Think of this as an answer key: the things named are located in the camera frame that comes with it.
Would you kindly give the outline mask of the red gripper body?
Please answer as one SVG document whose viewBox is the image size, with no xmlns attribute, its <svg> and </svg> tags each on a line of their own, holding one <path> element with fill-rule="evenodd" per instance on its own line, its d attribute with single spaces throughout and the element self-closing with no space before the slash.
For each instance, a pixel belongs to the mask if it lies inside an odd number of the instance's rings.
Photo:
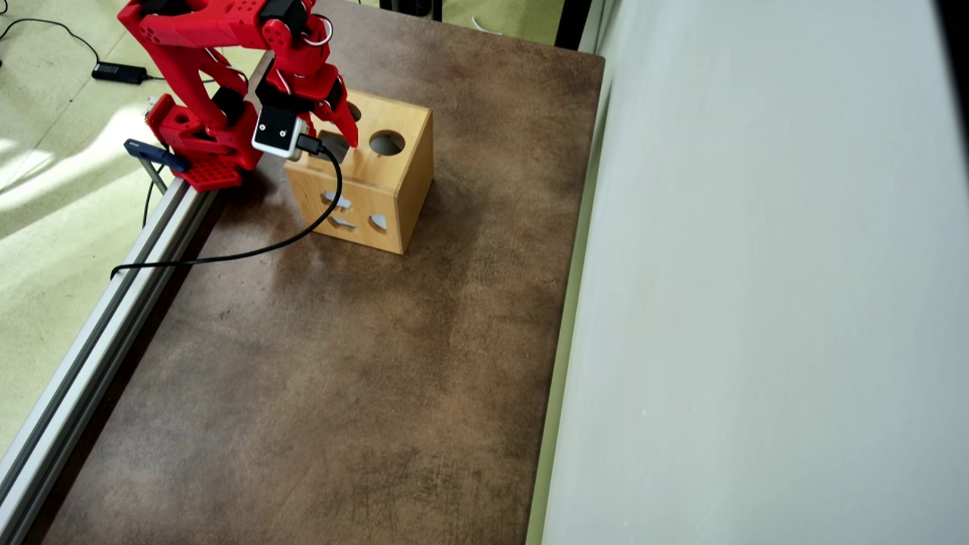
<svg viewBox="0 0 969 545">
<path fill-rule="evenodd" d="M 297 114 L 312 111 L 317 115 L 336 115 L 346 111 L 346 85 L 335 66 L 329 64 L 311 76 L 300 76 L 271 64 L 255 94 L 263 106 Z"/>
</svg>

